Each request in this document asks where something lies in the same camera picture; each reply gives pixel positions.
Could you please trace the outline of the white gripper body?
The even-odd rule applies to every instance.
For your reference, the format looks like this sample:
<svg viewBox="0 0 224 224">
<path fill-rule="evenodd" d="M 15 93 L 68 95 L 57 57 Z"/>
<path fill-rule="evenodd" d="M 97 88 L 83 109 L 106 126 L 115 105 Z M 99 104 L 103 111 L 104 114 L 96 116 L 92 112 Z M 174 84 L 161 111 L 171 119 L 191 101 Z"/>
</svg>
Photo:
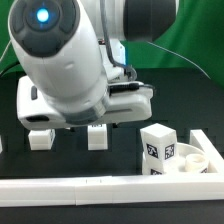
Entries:
<svg viewBox="0 0 224 224">
<path fill-rule="evenodd" d="M 17 89 L 17 117 L 29 130 L 123 123 L 150 118 L 153 90 L 138 81 L 115 83 L 112 87 L 129 85 L 136 85 L 137 90 L 112 94 L 106 91 L 102 98 L 97 98 L 91 92 L 68 102 L 60 102 L 44 96 L 25 76 L 19 80 Z"/>
</svg>

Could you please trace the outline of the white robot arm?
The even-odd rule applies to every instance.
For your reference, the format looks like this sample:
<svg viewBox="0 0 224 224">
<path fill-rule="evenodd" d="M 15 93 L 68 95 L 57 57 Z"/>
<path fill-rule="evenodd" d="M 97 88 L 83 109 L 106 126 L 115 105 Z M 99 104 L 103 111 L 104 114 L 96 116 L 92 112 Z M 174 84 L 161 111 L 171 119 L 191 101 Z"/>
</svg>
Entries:
<svg viewBox="0 0 224 224">
<path fill-rule="evenodd" d="M 178 8 L 179 0 L 14 0 L 20 122 L 45 130 L 150 118 L 153 88 L 138 81 L 121 43 L 156 40 Z"/>
</svg>

